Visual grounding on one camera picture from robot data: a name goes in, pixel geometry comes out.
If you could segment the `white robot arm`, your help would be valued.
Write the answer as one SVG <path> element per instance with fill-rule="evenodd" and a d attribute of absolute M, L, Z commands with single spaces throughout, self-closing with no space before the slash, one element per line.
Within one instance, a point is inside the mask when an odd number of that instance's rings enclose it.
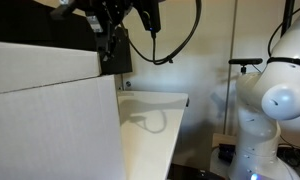
<path fill-rule="evenodd" d="M 300 180 L 277 157 L 279 123 L 300 116 L 300 16 L 270 51 L 261 73 L 236 82 L 239 133 L 230 180 Z"/>

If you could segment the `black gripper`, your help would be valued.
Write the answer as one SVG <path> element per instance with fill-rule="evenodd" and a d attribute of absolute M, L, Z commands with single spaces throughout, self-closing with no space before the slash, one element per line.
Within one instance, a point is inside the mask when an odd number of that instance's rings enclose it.
<path fill-rule="evenodd" d="M 100 60 L 112 60 L 117 45 L 114 31 L 135 5 L 134 0 L 59 0 L 59 3 L 51 17 L 64 20 L 76 9 L 83 11 L 96 35 Z"/>

